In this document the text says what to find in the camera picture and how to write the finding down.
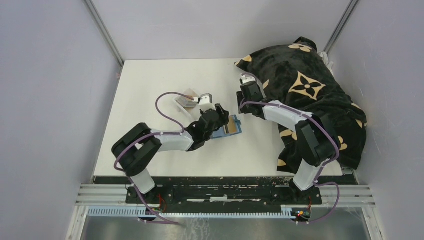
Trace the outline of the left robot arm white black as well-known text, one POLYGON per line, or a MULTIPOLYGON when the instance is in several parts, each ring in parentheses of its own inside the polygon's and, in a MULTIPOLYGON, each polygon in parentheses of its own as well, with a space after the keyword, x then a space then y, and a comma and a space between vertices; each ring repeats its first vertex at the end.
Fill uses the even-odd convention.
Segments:
POLYGON ((179 131, 159 131, 138 123, 111 148, 116 160, 114 167, 123 172, 138 189, 138 197, 149 204, 158 191, 147 167, 157 153, 168 151, 192 152, 202 148, 213 133, 229 123, 230 114, 219 103, 214 109, 201 111, 199 120, 179 131))

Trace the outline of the clear plastic tray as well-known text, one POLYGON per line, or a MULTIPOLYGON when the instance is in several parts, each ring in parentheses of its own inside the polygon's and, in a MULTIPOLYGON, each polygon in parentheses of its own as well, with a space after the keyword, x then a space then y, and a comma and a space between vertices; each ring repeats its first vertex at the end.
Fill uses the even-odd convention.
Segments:
MULTIPOLYGON (((193 99, 197 99, 199 97, 199 95, 191 88, 188 88, 182 94, 193 99)), ((196 112, 196 107, 198 106, 197 101, 190 100, 189 98, 181 95, 177 95, 174 97, 173 102, 178 108, 178 111, 182 113, 187 119, 190 121, 195 121, 197 119, 197 116, 199 115, 196 112)))

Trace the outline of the blue leather card holder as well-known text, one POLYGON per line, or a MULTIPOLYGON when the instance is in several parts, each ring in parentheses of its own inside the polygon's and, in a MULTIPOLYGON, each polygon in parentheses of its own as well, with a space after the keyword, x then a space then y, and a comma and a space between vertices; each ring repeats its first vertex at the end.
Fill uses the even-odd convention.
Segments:
MULTIPOLYGON (((238 134, 241 134, 242 133, 242 128, 241 128, 242 123, 237 118, 236 115, 230 115, 229 116, 229 123, 231 123, 231 122, 236 122, 236 124, 238 126, 238 130, 239 130, 239 133, 238 134)), ((231 137, 231 136, 238 135, 238 134, 232 134, 232 135, 225 134, 225 132, 224 132, 224 126, 223 126, 218 131, 215 131, 212 134, 212 139, 226 138, 226 137, 231 137)))

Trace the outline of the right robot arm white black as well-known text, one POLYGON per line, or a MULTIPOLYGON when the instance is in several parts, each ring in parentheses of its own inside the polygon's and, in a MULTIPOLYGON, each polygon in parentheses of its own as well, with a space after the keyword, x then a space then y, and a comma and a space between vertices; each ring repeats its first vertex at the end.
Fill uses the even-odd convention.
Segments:
POLYGON ((242 114, 274 122, 296 134, 295 146, 300 151, 301 163, 288 196, 293 203, 302 204, 309 198, 308 190, 317 184, 324 167, 340 155, 340 142, 328 115, 301 111, 278 100, 266 102, 255 79, 241 79, 240 89, 242 114))

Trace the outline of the gold card with black stripe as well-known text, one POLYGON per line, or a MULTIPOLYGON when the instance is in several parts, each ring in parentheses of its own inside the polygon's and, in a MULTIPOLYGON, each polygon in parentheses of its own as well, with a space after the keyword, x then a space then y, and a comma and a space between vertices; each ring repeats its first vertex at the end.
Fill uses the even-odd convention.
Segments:
POLYGON ((224 126, 224 132, 226 135, 235 135, 239 133, 238 125, 236 122, 229 122, 224 126))

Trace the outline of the black blanket with beige flowers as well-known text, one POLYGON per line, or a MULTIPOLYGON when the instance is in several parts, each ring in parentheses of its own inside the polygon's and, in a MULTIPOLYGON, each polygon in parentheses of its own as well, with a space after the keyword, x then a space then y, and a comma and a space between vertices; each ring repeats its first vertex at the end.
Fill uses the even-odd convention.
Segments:
POLYGON ((328 114, 340 143, 338 163, 358 169, 367 140, 367 116, 335 80, 314 41, 299 37, 291 44, 266 47, 235 65, 256 77, 267 101, 328 114))

